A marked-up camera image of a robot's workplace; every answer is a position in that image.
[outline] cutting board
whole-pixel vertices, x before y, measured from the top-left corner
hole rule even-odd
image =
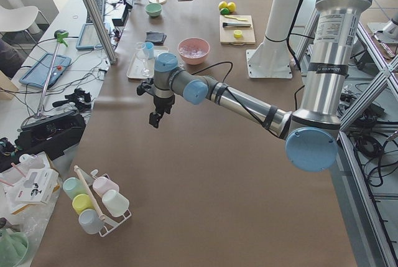
[[[238,18],[246,18],[248,21],[238,21],[236,19],[226,18],[223,15],[220,15],[220,42],[221,44],[232,44],[232,45],[246,45],[246,44],[255,44],[256,39],[254,38],[254,28],[253,21],[251,19],[251,15],[233,15]],[[232,22],[232,23],[250,23],[251,27],[242,27],[242,28],[224,28],[223,22]],[[242,31],[242,37],[235,38],[234,30],[240,29]]]

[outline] person's leg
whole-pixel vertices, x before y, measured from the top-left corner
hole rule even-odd
[[[0,71],[12,78],[24,62],[24,56],[13,46],[0,39]]]

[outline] white tray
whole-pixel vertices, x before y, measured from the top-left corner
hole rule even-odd
[[[159,54],[163,54],[165,52],[169,52],[168,47],[164,46],[155,46],[154,47],[154,55],[157,57]],[[155,66],[155,58],[148,60],[147,62],[148,68],[151,71],[150,75],[148,77],[153,77],[154,76],[154,66]],[[141,70],[143,68],[144,64],[136,58],[136,55],[131,59],[129,69],[127,70],[127,77],[131,79],[145,79],[148,77],[142,76]]]

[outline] cardboard box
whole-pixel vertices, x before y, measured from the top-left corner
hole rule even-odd
[[[53,169],[30,169],[17,193],[16,202],[47,204],[57,185],[58,172]]]

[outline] pink straw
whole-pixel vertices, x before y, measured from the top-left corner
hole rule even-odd
[[[26,178],[26,175],[15,165],[15,163],[11,163],[12,167],[15,168],[17,171],[19,171],[19,173]]]
[[[6,182],[6,181],[4,181],[4,180],[1,180],[1,179],[0,179],[0,182],[6,184],[6,185],[8,185],[8,186],[14,187],[12,184],[10,184],[10,183],[8,183],[8,182]]]

